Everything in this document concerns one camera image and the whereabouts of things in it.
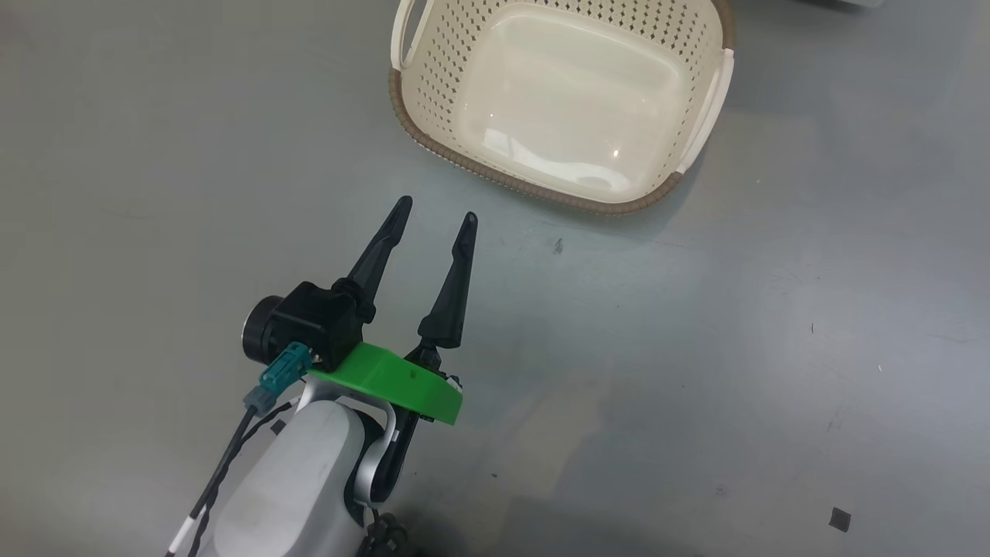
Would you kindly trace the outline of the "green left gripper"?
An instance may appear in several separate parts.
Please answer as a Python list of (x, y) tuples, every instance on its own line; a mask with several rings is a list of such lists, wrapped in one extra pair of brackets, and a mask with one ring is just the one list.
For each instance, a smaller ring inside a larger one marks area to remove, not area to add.
[[(368, 324), (376, 314), (375, 297), (392, 250), (405, 232), (413, 198), (403, 195), (372, 237), (350, 274), (333, 288), (356, 303), (357, 320)], [(478, 218), (467, 212), (455, 243), (452, 264), (430, 313), (418, 325), (420, 342), (410, 360), (387, 349), (361, 343), (335, 371), (312, 367), (314, 384), (329, 385), (335, 396), (352, 398), (386, 412), (383, 432), (357, 464), (354, 496), (389, 496), (421, 420), (455, 425), (463, 405), (463, 388), (441, 371), (439, 350), (461, 346), (468, 303)]]

